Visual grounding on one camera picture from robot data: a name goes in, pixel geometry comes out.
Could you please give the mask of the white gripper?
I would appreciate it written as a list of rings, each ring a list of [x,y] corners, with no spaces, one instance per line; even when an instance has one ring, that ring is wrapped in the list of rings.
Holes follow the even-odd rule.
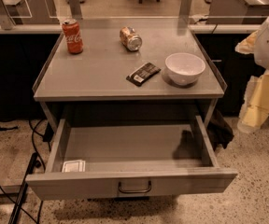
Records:
[[[251,33],[239,42],[235,51],[241,54],[254,52],[255,64],[269,69],[269,16],[258,32]],[[259,77],[251,77],[244,94],[237,128],[243,133],[254,133],[269,117],[269,70]]]

